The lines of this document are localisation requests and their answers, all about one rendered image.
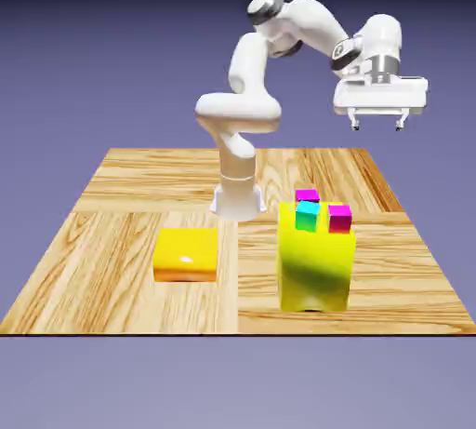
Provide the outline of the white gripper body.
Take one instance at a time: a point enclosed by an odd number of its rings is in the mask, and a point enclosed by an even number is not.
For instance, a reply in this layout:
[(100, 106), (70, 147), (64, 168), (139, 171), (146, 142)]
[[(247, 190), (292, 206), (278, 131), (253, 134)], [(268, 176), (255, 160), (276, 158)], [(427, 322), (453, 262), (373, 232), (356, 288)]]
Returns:
[(334, 93), (334, 111), (347, 114), (349, 109), (364, 111), (403, 110), (420, 113), (427, 105), (429, 81), (423, 77), (392, 75), (389, 83), (373, 83), (367, 75), (347, 77), (338, 82)]

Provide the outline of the small cyan cube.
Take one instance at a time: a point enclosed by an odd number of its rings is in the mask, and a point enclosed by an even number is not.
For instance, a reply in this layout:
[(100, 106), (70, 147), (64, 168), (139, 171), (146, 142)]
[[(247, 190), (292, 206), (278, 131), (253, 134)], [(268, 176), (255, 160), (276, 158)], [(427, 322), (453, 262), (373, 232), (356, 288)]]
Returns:
[(297, 203), (295, 214), (295, 227), (297, 230), (315, 232), (321, 210), (319, 202), (301, 200)]

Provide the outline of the large yellow box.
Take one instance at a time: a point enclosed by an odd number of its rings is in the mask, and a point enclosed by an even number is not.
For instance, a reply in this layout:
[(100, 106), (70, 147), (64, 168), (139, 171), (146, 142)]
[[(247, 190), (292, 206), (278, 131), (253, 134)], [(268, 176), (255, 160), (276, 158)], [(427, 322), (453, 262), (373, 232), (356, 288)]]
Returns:
[(298, 203), (281, 202), (277, 230), (277, 279), (285, 312), (347, 310), (356, 249), (355, 233), (328, 231), (328, 203), (321, 202), (315, 232), (295, 227)]

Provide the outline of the large orange box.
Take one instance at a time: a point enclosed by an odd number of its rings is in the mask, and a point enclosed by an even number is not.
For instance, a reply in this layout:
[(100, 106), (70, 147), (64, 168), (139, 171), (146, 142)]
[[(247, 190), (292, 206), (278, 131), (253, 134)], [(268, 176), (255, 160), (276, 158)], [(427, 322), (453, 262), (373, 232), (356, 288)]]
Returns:
[(217, 228), (162, 228), (152, 255), (156, 282), (214, 282)]

